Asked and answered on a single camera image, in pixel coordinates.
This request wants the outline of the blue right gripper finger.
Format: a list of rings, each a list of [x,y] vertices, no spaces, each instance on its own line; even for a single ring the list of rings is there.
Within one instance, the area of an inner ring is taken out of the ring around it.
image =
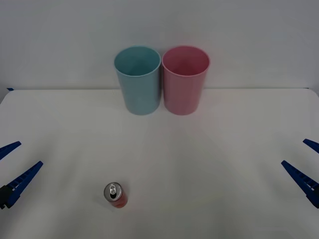
[[[319,184],[312,178],[308,177],[294,166],[283,160],[281,165],[285,168],[288,174],[296,182],[296,184],[305,193],[307,199],[316,207],[319,207]]]
[[[319,143],[309,140],[309,139],[304,139],[303,143],[309,146],[311,149],[313,149],[315,152],[319,153]]]

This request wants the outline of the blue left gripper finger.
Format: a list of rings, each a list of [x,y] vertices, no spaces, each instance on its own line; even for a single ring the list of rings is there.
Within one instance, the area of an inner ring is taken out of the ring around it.
[[[11,153],[13,150],[18,148],[21,145],[20,141],[13,142],[11,144],[8,144],[6,146],[3,146],[0,148],[0,160],[2,160],[4,157],[6,157],[9,153]]]
[[[25,190],[42,166],[42,161],[37,162],[23,174],[0,188],[1,209],[4,209],[5,207],[9,209],[17,202],[21,193]]]

